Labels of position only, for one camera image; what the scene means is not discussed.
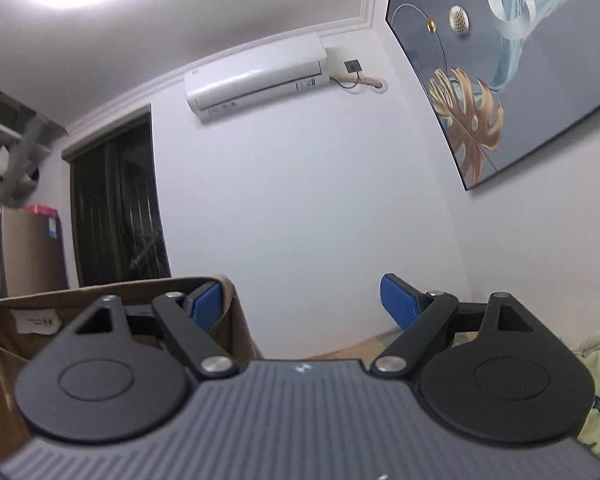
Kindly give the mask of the white air conditioner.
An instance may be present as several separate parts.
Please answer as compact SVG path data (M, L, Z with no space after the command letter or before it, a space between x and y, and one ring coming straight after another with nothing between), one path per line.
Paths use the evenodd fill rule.
M184 76L187 104L201 122L328 83L327 51L315 32L224 56Z

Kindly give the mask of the white shelf rack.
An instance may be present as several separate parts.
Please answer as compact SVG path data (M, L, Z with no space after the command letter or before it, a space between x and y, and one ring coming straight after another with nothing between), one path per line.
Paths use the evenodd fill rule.
M57 122L0 91L0 205L15 205L35 190L42 162L66 135Z

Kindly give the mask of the open cardboard box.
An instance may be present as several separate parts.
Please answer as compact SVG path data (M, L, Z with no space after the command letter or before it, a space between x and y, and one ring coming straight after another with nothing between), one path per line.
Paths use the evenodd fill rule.
M210 333L185 298L221 283L224 313ZM159 278L0 299L0 462L33 438L79 446L131 441L165 425L210 378L260 359L225 276Z

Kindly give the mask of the brown cardboard box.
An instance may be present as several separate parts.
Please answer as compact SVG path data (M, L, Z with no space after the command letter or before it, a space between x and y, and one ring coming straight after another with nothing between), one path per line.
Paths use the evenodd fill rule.
M1 252L7 297L68 288L60 220L1 208Z

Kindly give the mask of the pink box lid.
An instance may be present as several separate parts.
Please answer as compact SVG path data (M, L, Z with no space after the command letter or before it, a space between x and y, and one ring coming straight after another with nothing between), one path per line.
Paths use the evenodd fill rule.
M58 218L59 212L57 209L42 204L30 204L24 207L24 210L30 214L39 214L40 216Z

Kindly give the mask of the leaf wall painting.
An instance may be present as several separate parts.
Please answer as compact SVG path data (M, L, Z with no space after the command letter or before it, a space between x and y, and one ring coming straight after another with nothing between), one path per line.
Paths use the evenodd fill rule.
M465 188L600 108L600 0L388 0Z

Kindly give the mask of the dark window door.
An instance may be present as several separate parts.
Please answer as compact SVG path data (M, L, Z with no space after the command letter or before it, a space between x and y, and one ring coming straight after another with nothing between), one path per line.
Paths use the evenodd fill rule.
M62 152L81 286L168 278L151 112L138 110Z

